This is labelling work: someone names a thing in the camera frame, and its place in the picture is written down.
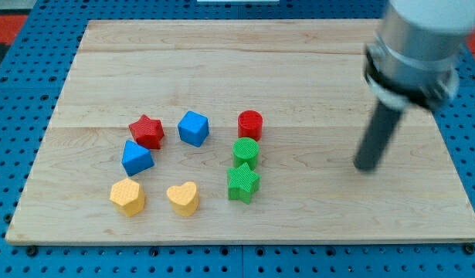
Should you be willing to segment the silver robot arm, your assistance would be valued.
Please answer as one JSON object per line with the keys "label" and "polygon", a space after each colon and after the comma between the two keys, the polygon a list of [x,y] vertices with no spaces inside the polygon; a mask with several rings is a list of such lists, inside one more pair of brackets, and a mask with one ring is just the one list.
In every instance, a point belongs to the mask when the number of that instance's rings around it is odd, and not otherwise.
{"label": "silver robot arm", "polygon": [[456,95],[456,61],[475,28],[475,0],[389,0],[365,47],[365,79],[378,102],[438,110]]}

